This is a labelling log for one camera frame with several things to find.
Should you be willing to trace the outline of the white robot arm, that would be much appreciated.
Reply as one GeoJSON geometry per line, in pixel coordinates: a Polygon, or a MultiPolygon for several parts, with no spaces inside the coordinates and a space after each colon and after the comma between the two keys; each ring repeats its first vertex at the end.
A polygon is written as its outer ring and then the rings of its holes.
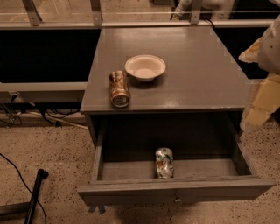
{"type": "Polygon", "coordinates": [[[254,81],[248,102],[241,116],[242,131],[261,127],[280,108],[280,16],[263,35],[238,58],[245,63],[256,63],[268,72],[261,81],[254,81]]]}

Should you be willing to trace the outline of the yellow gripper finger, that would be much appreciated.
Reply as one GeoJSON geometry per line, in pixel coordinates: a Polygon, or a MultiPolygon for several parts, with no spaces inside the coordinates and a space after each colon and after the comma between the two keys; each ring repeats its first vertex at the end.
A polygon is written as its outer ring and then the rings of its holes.
{"type": "Polygon", "coordinates": [[[252,80],[241,116],[241,130],[247,132],[261,127],[279,108],[280,75],[270,73],[266,79],[252,80]]]}
{"type": "Polygon", "coordinates": [[[238,60],[245,63],[257,63],[260,44],[261,40],[257,39],[247,50],[240,54],[238,60]]]}

